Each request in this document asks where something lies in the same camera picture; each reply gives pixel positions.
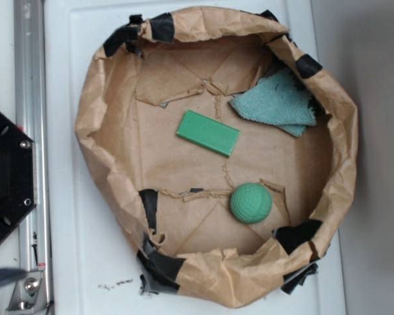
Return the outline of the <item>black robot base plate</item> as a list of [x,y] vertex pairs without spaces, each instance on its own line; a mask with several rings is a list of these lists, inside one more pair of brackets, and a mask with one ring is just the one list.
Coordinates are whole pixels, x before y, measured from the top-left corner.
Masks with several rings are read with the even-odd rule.
[[0,112],[0,245],[34,207],[33,141]]

